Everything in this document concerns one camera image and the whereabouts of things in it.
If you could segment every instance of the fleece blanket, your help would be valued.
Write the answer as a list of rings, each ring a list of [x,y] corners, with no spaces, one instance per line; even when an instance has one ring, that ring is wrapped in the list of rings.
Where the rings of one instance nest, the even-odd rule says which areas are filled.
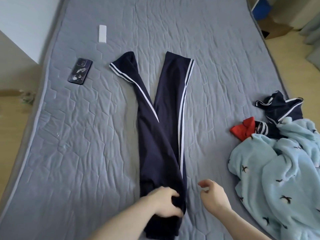
[[[320,238],[320,134],[309,119],[277,125],[288,138],[252,134],[231,153],[235,190],[254,219],[276,239]]]

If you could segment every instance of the white rectangular object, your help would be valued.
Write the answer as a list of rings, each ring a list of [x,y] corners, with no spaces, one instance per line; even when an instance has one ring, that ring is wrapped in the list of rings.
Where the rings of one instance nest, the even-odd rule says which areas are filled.
[[[107,42],[107,27],[106,25],[99,25],[99,43]]]

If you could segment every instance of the phone case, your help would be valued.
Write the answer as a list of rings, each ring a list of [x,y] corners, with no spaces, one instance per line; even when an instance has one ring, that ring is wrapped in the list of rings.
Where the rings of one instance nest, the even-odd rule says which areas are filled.
[[[92,60],[79,58],[75,64],[68,81],[82,85],[92,65]]]

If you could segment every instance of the quilted pattern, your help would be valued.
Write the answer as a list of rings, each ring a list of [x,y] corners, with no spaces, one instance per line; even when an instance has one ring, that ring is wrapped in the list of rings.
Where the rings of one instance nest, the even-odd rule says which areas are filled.
[[[261,120],[252,102],[283,89],[246,0],[65,2],[0,239],[85,239],[138,200],[137,102],[131,85],[108,68],[127,51],[135,52],[152,100],[166,51],[196,62],[185,109],[187,213],[177,239],[231,239],[202,206],[197,182],[205,178],[222,185],[233,209],[256,225],[227,169],[239,143],[229,129],[250,116]],[[106,44],[98,43],[100,24]],[[78,58],[93,60],[84,85],[67,81]]]

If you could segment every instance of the navy pants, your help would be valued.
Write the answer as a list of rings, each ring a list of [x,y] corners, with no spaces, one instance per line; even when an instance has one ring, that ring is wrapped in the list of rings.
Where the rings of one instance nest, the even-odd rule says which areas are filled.
[[[154,104],[138,73],[134,52],[126,52],[110,64],[120,77],[132,83],[138,101],[140,196],[160,186],[176,190],[175,206],[186,212],[186,167],[184,163],[184,109],[186,90],[194,60],[167,52]],[[154,215],[148,222],[147,238],[174,239],[181,219]]]

